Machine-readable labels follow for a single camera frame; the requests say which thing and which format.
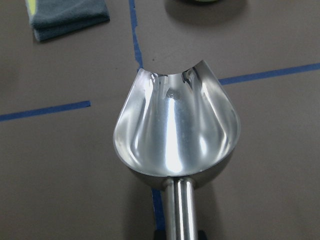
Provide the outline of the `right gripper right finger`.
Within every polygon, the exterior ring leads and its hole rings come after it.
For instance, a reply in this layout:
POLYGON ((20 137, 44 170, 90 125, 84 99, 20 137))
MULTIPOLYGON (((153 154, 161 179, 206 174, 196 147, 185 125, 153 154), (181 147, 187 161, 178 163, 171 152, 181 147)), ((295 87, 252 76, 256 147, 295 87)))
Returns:
POLYGON ((199 230, 197 233, 198 233, 198 240, 207 240, 207 235, 203 230, 199 230))

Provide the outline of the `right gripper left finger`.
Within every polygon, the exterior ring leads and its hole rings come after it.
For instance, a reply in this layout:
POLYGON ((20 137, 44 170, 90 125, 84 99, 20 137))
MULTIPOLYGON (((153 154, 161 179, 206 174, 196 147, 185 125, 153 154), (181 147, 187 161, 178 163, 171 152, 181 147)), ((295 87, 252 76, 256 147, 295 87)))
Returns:
POLYGON ((157 229, 153 232, 153 240, 166 240, 166 231, 162 229, 157 229))

